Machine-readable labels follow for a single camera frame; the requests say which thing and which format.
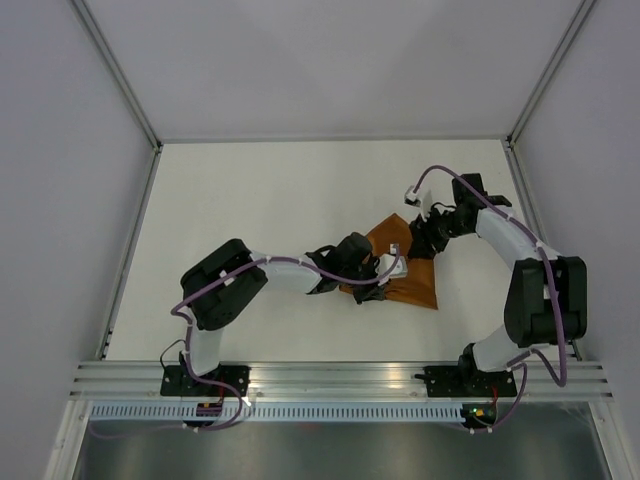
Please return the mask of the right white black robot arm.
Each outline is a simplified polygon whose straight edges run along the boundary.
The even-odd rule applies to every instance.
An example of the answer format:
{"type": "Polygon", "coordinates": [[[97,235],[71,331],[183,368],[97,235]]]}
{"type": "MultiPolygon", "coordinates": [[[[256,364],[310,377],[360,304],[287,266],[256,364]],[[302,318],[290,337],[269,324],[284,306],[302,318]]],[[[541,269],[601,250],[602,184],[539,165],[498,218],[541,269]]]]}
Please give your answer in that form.
{"type": "Polygon", "coordinates": [[[422,185],[408,188],[407,205],[418,209],[410,223],[410,258],[433,259],[450,240],[477,235],[511,272],[503,324],[465,347],[458,360],[459,388],[478,395],[493,374],[537,356],[559,387],[568,381],[566,347],[587,330],[587,266],[539,239],[515,214],[510,201],[490,195],[478,173],[452,176],[454,203],[439,208],[422,185]]]}

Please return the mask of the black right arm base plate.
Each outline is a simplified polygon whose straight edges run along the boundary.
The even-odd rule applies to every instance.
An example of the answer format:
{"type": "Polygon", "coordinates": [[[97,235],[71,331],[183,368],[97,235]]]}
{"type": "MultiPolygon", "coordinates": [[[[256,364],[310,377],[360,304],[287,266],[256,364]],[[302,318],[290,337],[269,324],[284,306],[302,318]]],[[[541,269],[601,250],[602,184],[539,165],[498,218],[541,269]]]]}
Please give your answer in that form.
{"type": "Polygon", "coordinates": [[[429,398],[514,398],[517,387],[514,376],[507,371],[464,372],[458,366],[424,367],[414,378],[426,387],[429,398]]]}

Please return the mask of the orange-brown cloth napkin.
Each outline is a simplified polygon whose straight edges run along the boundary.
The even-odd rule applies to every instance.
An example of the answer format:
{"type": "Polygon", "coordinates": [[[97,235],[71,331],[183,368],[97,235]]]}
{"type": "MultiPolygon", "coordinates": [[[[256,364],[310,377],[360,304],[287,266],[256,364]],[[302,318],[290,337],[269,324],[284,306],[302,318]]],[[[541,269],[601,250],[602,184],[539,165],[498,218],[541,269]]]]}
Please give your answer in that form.
{"type": "MultiPolygon", "coordinates": [[[[387,216],[365,235],[354,232],[344,238],[327,258],[332,261],[336,275],[356,280],[356,274],[362,270],[376,272],[379,256],[388,253],[391,244],[399,245],[409,272],[405,278],[385,283],[384,300],[437,309],[434,262],[408,258],[409,224],[396,213],[387,216]]],[[[342,283],[340,290],[352,294],[352,285],[342,283]]]]}

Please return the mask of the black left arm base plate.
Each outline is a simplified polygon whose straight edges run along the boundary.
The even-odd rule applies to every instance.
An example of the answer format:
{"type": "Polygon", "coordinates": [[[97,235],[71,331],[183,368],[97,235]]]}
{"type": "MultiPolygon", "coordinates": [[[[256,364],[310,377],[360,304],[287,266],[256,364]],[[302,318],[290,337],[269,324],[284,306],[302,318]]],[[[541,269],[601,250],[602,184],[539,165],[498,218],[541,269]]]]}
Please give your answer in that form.
{"type": "Polygon", "coordinates": [[[245,396],[249,386],[250,369],[246,365],[222,364],[213,372],[202,375],[205,380],[215,381],[216,385],[195,380],[184,365],[166,366],[160,385],[162,397],[232,397],[227,386],[233,387],[241,396],[245,396]]]}

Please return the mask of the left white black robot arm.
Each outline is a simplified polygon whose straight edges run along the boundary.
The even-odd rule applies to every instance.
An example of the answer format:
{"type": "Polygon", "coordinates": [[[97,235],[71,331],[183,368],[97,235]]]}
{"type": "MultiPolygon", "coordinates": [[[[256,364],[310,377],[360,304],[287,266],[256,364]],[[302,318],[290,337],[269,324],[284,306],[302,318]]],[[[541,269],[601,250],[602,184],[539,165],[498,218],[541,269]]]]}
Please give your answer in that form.
{"type": "Polygon", "coordinates": [[[185,349],[179,357],[184,385],[195,395],[206,396],[222,383],[218,370],[223,333],[261,292],[312,296],[347,286],[361,304],[380,299],[401,266],[398,246],[376,255],[369,240],[356,232],[337,245],[297,257],[259,253],[240,239],[227,241],[179,281],[182,301],[171,314],[187,324],[185,349]]]}

